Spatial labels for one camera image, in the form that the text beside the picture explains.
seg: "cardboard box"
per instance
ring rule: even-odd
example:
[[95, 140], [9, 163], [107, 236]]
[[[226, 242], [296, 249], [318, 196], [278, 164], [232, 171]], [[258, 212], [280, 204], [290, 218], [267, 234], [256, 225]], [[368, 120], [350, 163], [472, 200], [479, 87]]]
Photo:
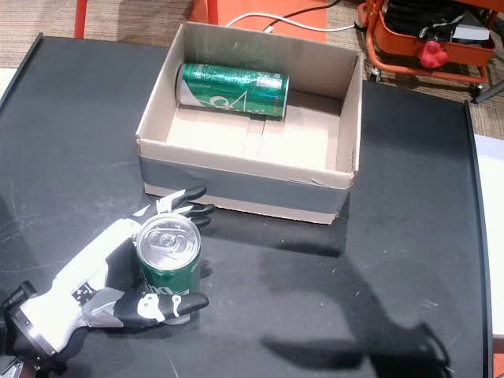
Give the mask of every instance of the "cardboard box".
[[[289, 75], [285, 118], [179, 105], [176, 74], [185, 62]], [[181, 25], [136, 132], [145, 191], [167, 195], [204, 184], [202, 202], [330, 224], [358, 172], [361, 71], [352, 50]]]

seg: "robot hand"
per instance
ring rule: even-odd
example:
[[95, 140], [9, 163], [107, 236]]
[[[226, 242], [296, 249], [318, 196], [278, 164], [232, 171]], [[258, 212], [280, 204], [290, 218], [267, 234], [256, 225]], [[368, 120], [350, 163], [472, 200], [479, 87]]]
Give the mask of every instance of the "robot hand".
[[177, 213], [191, 219], [197, 227], [206, 226], [210, 223], [207, 216], [215, 209], [214, 205], [198, 205], [187, 201], [195, 200], [206, 193], [206, 187], [195, 187], [176, 191], [166, 197], [158, 199], [155, 203], [145, 206], [130, 216], [136, 223], [143, 224], [156, 214]]
[[109, 277], [110, 271], [121, 270], [114, 265], [125, 259], [124, 254], [136, 258], [133, 241], [152, 216], [178, 213], [198, 227], [208, 224], [214, 206], [186, 202], [205, 192], [204, 187], [177, 191], [116, 220], [56, 275], [47, 293], [37, 295], [30, 283], [21, 284], [0, 306], [0, 355], [21, 356], [17, 361], [23, 362], [10, 365], [9, 371], [16, 366], [61, 371], [57, 355], [80, 327], [148, 327], [206, 307], [209, 302], [203, 294], [123, 291]]

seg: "green can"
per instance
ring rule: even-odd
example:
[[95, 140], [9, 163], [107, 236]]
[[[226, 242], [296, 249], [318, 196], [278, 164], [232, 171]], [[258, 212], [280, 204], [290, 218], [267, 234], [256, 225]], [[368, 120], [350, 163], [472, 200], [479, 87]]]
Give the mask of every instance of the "green can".
[[279, 73], [188, 63], [177, 75], [176, 97], [184, 105], [283, 117], [288, 87]]
[[[151, 217], [140, 228], [136, 251], [148, 291], [184, 295], [199, 291], [201, 236], [186, 217], [165, 213]], [[166, 321], [182, 324], [190, 315]]]

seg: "black table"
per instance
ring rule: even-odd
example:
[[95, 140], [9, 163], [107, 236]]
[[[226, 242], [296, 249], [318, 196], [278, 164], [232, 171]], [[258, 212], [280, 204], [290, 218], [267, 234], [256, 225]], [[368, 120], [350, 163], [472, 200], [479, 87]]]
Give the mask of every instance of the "black table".
[[[0, 112], [2, 291], [22, 280], [47, 290], [105, 226], [150, 200], [133, 133], [165, 54], [50, 37], [30, 53]], [[488, 376], [464, 106], [364, 89], [361, 171], [340, 219], [216, 211], [203, 231], [210, 307], [176, 328], [94, 330], [67, 376]]]

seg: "can top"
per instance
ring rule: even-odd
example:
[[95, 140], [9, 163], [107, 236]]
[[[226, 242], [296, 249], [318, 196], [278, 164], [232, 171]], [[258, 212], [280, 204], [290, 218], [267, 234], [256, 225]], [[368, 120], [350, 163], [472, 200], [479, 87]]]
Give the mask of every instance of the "can top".
[[140, 228], [136, 250], [141, 261], [157, 270], [176, 270], [198, 255], [201, 236], [186, 217], [165, 213], [151, 217]]

